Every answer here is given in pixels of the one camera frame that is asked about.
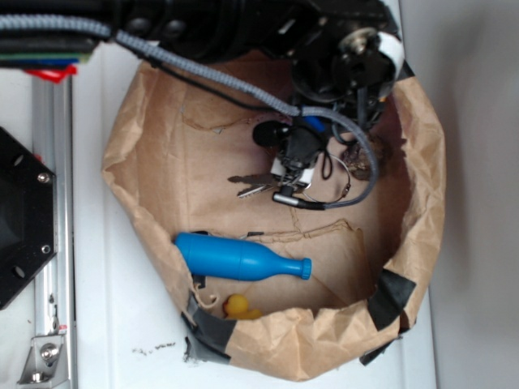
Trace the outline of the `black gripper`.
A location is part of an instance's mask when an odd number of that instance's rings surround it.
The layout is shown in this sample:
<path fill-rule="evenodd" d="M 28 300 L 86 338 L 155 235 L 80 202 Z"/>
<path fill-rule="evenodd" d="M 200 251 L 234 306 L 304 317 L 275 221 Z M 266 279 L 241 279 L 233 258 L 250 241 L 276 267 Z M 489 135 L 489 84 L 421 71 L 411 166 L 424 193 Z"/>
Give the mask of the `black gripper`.
<path fill-rule="evenodd" d="M 267 121 L 254 127 L 252 138 L 261 147 L 275 147 L 277 158 L 270 173 L 283 177 L 284 169 L 290 175 L 299 175 L 298 185 L 308 187 L 314 176 L 316 158 L 324 150 L 324 137 L 308 126 L 289 125 Z"/>

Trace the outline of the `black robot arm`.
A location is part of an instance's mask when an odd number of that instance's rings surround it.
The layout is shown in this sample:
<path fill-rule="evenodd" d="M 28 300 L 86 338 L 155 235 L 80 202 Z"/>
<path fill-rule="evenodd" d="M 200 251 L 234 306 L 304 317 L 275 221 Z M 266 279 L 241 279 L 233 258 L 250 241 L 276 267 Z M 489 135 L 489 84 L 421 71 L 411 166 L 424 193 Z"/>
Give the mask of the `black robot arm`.
<path fill-rule="evenodd" d="M 396 20 L 382 1 L 4 1 L 1 65 L 63 77 L 102 42 L 113 42 L 199 88 L 217 82 L 253 96 L 256 109 L 292 126 L 259 126 L 278 146 L 279 186 L 294 190 L 330 139 L 353 135 L 368 181 L 380 175 L 367 132 L 404 65 Z M 210 69 L 253 50 L 287 60 L 295 93 L 283 103 Z"/>

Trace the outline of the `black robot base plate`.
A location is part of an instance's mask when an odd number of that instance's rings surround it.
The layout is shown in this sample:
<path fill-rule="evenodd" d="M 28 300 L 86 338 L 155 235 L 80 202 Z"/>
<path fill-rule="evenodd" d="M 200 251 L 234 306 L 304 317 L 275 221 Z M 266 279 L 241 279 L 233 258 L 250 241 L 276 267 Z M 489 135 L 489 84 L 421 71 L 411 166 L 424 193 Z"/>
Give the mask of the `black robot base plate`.
<path fill-rule="evenodd" d="M 1 308 L 55 255 L 54 173 L 1 129 Z"/>

